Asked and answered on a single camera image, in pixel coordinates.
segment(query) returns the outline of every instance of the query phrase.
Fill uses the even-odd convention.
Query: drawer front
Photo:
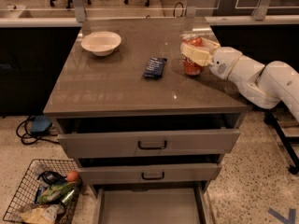
[[[87,185],[208,181],[217,177],[220,164],[172,164],[149,166],[93,167],[78,169]]]
[[[240,135],[237,129],[134,133],[61,134],[69,158],[223,154]]]

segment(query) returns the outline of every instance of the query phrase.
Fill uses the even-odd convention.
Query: blue floor marking
[[[273,210],[271,207],[269,208],[269,214],[276,217],[283,224],[295,224],[295,221],[296,221],[296,209],[290,209],[288,219],[283,217],[277,211]]]

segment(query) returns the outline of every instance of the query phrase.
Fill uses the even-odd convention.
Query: floor
[[[299,223],[299,175],[292,175],[292,161],[273,128],[263,122],[263,112],[251,110],[241,124],[235,148],[225,155],[220,175],[205,193],[210,223]],[[0,119],[0,216],[3,216],[27,167],[33,159],[64,160],[59,145],[38,142],[24,146],[15,134],[26,117]],[[93,223],[96,198],[87,187],[78,199],[74,224]],[[197,224],[191,189],[145,192],[107,192],[103,224]]]
[[[8,4],[25,5],[28,17],[74,17],[65,9],[65,0],[50,7],[50,0],[0,0]],[[180,16],[186,0],[92,0],[86,6],[93,18],[103,17],[172,17]],[[0,119],[0,217],[7,211],[27,167],[33,159],[64,160],[67,157],[59,145],[38,142],[24,146],[16,128],[26,117]],[[215,224],[299,223],[299,175],[292,175],[292,161],[279,142],[275,131],[263,122],[263,111],[251,110],[240,127],[241,135],[230,154],[223,159],[220,175],[209,185],[206,205],[209,220]],[[96,198],[87,187],[78,199],[74,224],[93,223]],[[198,216],[190,189],[162,189],[147,192],[108,192],[103,224],[172,223],[197,224]]]

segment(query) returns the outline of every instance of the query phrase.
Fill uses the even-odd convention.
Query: basket
[[[60,175],[67,175],[69,171],[78,168],[73,160],[32,160],[10,202],[7,211],[5,212],[5,215],[3,216],[4,221],[22,223],[19,216],[16,215],[18,209],[28,203],[35,202],[36,192],[39,188],[39,183],[37,181],[36,174],[34,173],[34,166],[37,164],[46,165],[49,170],[57,172]],[[68,224],[72,222],[77,201],[78,196],[72,200],[71,204],[68,205],[63,219],[56,221],[56,223]]]

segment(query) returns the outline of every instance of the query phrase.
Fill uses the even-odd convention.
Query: white robotic arm
[[[209,61],[202,64],[215,76],[232,81],[245,98],[261,108],[271,109],[282,101],[299,121],[299,74],[288,64],[264,65],[226,47],[211,49],[210,53]]]

